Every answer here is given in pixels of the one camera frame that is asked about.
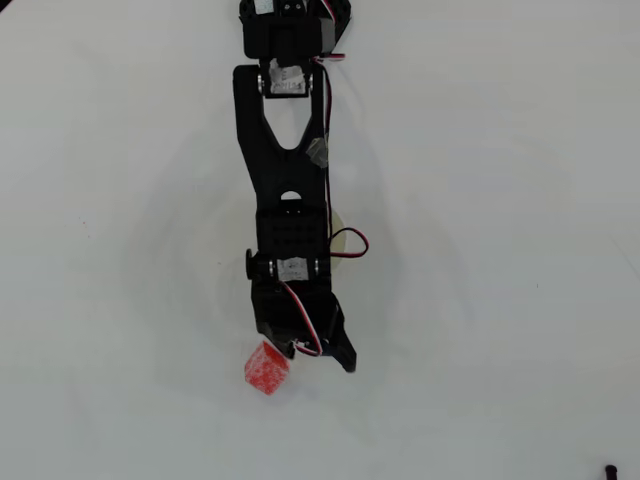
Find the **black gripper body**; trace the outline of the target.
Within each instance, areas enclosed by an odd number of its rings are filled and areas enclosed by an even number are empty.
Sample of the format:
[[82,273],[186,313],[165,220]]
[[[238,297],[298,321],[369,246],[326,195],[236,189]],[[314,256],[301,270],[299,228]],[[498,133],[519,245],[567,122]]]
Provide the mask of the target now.
[[333,292],[309,282],[254,281],[251,301],[256,327],[272,343],[274,335],[290,335],[313,356],[324,356],[324,341],[344,313]]

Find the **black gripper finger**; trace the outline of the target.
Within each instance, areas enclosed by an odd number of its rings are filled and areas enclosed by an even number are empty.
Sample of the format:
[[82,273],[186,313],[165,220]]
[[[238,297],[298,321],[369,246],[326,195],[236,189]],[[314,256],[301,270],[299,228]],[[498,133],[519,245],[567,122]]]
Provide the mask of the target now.
[[287,359],[292,360],[295,357],[296,339],[290,335],[274,335],[272,337],[273,346]]
[[346,333],[343,317],[337,317],[330,328],[323,351],[334,358],[347,373],[356,371],[357,353]]

